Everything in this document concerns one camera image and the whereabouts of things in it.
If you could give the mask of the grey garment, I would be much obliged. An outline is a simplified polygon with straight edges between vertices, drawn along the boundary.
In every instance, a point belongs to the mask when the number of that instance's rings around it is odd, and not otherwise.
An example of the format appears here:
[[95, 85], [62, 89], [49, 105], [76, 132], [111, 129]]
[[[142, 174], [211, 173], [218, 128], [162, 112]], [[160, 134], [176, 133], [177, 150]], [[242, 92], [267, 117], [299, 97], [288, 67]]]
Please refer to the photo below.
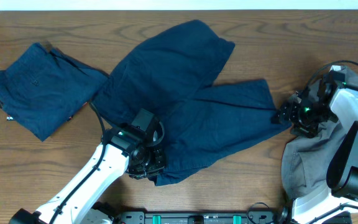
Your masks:
[[303, 197], [326, 182], [333, 156], [347, 131], [339, 122], [327, 121], [313, 138], [298, 136], [287, 143], [282, 158], [282, 184], [288, 197]]

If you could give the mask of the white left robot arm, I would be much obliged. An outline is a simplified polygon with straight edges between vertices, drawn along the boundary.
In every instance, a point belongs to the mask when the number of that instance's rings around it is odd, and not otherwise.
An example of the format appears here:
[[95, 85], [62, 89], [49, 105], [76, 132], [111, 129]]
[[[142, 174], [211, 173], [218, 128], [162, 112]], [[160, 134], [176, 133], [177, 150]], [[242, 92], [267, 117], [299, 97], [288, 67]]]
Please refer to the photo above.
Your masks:
[[100, 144], [77, 175], [35, 212], [17, 211], [10, 223], [112, 223], [94, 204], [124, 174], [137, 180], [159, 175], [166, 166], [164, 135], [162, 122], [144, 109], [130, 124], [103, 129]]

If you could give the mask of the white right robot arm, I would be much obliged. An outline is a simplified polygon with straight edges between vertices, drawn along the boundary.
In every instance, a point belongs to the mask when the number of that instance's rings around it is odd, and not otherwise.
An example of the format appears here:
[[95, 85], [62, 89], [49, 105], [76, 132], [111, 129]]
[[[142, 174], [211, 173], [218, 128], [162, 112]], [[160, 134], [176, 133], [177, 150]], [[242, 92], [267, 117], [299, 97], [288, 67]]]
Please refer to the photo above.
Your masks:
[[295, 139], [285, 146], [282, 184], [288, 203], [276, 223], [325, 223], [358, 213], [358, 83], [355, 73], [333, 66], [315, 73], [273, 117], [290, 124]]

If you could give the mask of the dark navy shorts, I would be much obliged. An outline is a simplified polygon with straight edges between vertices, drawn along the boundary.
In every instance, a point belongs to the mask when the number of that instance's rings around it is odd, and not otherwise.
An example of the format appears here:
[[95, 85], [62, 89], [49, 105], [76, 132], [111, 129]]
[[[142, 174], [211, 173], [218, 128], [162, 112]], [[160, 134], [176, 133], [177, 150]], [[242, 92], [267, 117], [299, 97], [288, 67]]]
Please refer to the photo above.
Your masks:
[[177, 25], [135, 47], [95, 96], [110, 124], [130, 123], [142, 109], [161, 120], [167, 164], [155, 185], [177, 184], [288, 128], [272, 122], [265, 80], [214, 84], [234, 47], [199, 20]]

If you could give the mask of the folded navy shorts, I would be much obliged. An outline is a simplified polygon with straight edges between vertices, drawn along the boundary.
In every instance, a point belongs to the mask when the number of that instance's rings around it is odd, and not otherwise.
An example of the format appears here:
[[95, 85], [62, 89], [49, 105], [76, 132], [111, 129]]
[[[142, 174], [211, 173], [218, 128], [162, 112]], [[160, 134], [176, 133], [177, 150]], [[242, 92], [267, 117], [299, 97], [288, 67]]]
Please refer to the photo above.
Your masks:
[[34, 43], [0, 71], [0, 108], [44, 141], [107, 79], [101, 70]]

